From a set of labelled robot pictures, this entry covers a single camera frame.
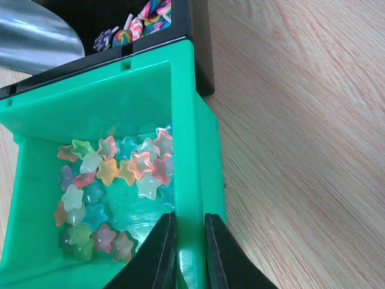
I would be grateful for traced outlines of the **black bin of lollipops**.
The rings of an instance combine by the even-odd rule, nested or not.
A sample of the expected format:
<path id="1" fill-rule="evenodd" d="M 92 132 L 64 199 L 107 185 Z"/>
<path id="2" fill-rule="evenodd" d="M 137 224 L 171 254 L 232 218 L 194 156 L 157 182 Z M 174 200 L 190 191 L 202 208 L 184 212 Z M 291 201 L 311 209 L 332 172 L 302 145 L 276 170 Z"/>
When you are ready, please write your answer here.
<path id="1" fill-rule="evenodd" d="M 200 96 L 208 96 L 215 91 L 206 1 L 172 1 L 170 27 L 163 27 L 158 32 L 146 34 L 131 44 L 111 48 L 107 52 L 95 52 L 91 48 L 94 40 L 102 31 L 116 26 L 125 13 L 138 13 L 145 1 L 37 1 L 37 4 L 74 28 L 84 45 L 85 57 L 38 73 L 30 79 L 2 86 L 2 99 L 185 39 L 194 44 L 197 92 Z"/>

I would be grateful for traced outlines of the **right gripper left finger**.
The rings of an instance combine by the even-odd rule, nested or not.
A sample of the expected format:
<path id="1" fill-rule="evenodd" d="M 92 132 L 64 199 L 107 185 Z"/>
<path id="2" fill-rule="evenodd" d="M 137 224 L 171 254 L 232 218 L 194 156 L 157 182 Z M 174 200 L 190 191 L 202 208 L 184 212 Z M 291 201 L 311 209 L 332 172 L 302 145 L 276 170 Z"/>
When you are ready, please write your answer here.
<path id="1" fill-rule="evenodd" d="M 177 223 L 163 214 L 131 261 L 105 288 L 176 288 Z"/>

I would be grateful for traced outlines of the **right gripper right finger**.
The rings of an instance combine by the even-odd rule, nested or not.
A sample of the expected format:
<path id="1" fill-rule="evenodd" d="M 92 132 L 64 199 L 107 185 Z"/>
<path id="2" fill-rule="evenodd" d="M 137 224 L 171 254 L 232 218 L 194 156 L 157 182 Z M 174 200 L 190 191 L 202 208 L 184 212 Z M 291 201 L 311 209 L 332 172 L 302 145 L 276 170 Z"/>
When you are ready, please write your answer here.
<path id="1" fill-rule="evenodd" d="M 205 214 L 209 288 L 276 288 L 248 258 L 218 214 Z"/>

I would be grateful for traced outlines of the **metal candy scoop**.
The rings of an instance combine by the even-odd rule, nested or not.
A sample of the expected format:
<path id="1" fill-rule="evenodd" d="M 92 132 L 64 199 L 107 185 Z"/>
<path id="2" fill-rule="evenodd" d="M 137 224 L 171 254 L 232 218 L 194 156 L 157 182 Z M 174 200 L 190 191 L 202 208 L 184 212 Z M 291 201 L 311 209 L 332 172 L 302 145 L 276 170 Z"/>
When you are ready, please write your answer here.
<path id="1" fill-rule="evenodd" d="M 75 30 L 32 1 L 1 1 L 1 66 L 32 75 L 85 56 Z"/>

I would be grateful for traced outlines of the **green bin of gummies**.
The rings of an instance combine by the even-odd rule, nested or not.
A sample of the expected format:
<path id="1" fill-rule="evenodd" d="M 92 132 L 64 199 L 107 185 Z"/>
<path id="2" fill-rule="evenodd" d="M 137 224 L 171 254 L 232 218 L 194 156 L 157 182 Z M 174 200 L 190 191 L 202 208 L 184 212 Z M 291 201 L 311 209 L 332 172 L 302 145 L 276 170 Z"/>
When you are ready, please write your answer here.
<path id="1" fill-rule="evenodd" d="M 207 288 L 204 215 L 226 215 L 218 122 L 188 40 L 1 98 L 19 147 L 2 288 L 103 288 L 165 213 L 177 288 Z"/>

